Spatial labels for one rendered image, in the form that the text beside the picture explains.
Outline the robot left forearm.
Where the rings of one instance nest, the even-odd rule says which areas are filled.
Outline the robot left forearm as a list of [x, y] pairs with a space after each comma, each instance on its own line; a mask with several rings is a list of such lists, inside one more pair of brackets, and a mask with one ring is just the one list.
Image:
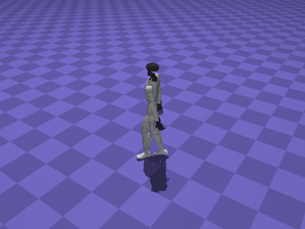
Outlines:
[[151, 112], [153, 114], [153, 117], [155, 118], [155, 121], [158, 122], [159, 121], [159, 114], [157, 112], [157, 108], [155, 107], [154, 104], [149, 104], [149, 108], [151, 109]]

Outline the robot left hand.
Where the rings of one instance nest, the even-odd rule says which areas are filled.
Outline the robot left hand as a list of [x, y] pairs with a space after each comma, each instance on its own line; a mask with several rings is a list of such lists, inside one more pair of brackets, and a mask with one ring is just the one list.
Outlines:
[[156, 122], [156, 128], [158, 127], [158, 130], [164, 130], [165, 128], [163, 127], [163, 125], [162, 125], [162, 123], [160, 122], [161, 120], [160, 120], [160, 118], [158, 118], [159, 119], [159, 121], [158, 122]]

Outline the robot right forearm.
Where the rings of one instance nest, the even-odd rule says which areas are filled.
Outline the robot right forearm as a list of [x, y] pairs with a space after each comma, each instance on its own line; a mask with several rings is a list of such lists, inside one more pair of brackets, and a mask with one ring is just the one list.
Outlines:
[[162, 92], [160, 91], [158, 94], [157, 104], [161, 104], [161, 94]]

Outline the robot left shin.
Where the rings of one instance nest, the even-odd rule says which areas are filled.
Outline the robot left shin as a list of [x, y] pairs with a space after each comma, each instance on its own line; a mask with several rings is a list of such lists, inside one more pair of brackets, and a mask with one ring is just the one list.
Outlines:
[[151, 146], [151, 136], [148, 135], [145, 139], [142, 138], [142, 143], [144, 147], [145, 154], [149, 154], [149, 147]]

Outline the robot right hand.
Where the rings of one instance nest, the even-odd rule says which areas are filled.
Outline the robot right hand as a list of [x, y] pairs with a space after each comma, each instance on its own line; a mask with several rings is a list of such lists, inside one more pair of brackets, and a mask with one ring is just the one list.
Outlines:
[[162, 101], [161, 101], [161, 104], [157, 104], [157, 112], [159, 112], [160, 115], [161, 115], [161, 111], [163, 114], [163, 107], [161, 105], [162, 105]]

